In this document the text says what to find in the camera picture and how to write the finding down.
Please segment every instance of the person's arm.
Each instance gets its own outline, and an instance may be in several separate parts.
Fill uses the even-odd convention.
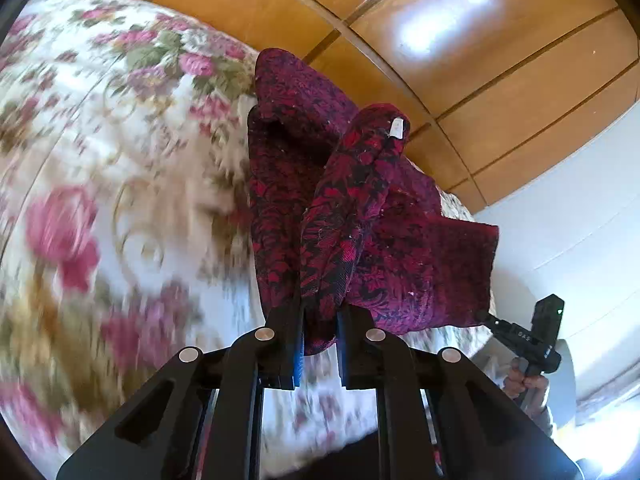
[[[504,380],[503,391],[509,398],[515,399],[530,388],[534,388],[536,392],[525,413],[547,436],[553,438],[556,425],[546,405],[549,396],[549,379],[542,375],[525,377],[520,371],[520,359],[516,357],[511,361],[511,369]]]

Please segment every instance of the bed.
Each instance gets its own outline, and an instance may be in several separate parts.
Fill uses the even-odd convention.
[[[30,0],[0,46],[0,412],[47,478],[182,346],[264,323],[235,206],[256,57],[137,0]],[[489,337],[404,339],[472,356]],[[261,476],[375,428],[375,394],[341,388],[335,346],[305,357],[299,389],[265,395]]]

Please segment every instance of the round metal pivot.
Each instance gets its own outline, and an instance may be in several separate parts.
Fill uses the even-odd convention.
[[[267,326],[263,326],[255,331],[255,338],[258,341],[269,341],[273,339],[276,333]]]
[[[385,337],[385,331],[379,328],[369,328],[365,334],[369,341],[382,341]]]
[[[182,350],[180,350],[178,357],[183,363],[190,363],[198,358],[198,349],[192,346],[183,348]]]
[[[462,355],[455,348],[446,348],[442,351],[442,358],[447,363],[457,363],[460,361]]]

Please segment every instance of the purple and black fabric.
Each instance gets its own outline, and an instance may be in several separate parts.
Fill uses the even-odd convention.
[[[343,301],[396,334],[476,325],[497,228],[443,218],[433,180],[402,155],[409,121],[356,106],[292,54],[267,49],[249,114],[252,239],[265,316],[300,283],[305,353],[327,348]],[[401,139],[389,137],[395,118]]]

